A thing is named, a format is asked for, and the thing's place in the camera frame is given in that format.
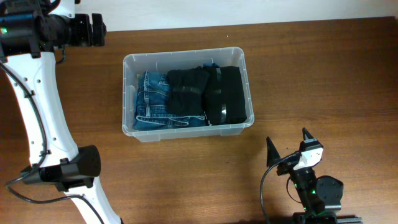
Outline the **black garment with tape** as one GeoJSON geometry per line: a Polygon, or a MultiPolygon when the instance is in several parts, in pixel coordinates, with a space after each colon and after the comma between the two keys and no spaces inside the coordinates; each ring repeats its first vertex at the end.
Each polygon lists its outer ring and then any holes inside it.
{"type": "Polygon", "coordinates": [[[215,125],[239,124],[247,120],[246,102],[239,67],[203,67],[210,74],[203,94],[207,120],[215,125]]]}
{"type": "Polygon", "coordinates": [[[201,116],[202,94],[210,74],[202,67],[167,72],[170,85],[168,110],[179,116],[201,116]]]}

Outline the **dark blue jeans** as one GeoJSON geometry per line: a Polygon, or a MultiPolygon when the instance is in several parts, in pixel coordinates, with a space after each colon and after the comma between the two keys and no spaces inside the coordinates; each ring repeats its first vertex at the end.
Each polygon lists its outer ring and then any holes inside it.
{"type": "Polygon", "coordinates": [[[133,129],[156,131],[163,129],[194,128],[205,125],[205,117],[176,115],[168,112],[170,96],[168,76],[145,71],[139,78],[139,88],[134,95],[133,129]]]}

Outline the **blue garment with tape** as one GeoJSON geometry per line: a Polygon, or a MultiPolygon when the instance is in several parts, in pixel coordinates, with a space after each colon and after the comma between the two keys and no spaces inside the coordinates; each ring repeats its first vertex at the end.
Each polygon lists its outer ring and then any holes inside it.
{"type": "Polygon", "coordinates": [[[203,67],[220,68],[220,66],[217,63],[204,63],[203,67]]]}

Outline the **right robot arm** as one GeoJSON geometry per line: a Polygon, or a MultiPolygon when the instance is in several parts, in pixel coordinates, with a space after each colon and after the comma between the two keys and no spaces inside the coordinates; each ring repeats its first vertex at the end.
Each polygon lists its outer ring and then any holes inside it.
{"type": "Polygon", "coordinates": [[[266,138],[267,170],[261,179],[260,195],[263,195],[267,174],[277,169],[277,175],[288,175],[298,193],[300,203],[305,210],[296,214],[298,221],[305,219],[335,218],[341,210],[344,185],[342,181],[323,175],[317,177],[314,167],[322,160],[323,145],[306,128],[302,129],[303,141],[299,150],[281,157],[270,138],[266,138]]]}

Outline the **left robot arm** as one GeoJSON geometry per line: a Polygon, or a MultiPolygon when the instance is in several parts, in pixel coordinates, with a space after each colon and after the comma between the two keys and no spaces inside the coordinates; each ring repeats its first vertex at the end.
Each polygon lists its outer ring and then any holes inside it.
{"type": "Polygon", "coordinates": [[[29,140],[25,184],[54,185],[87,223],[121,223],[100,182],[96,146],[79,147],[67,126],[57,89],[55,58],[67,47],[101,47],[101,14],[78,14],[75,1],[1,2],[1,69],[17,98],[29,140]]]}

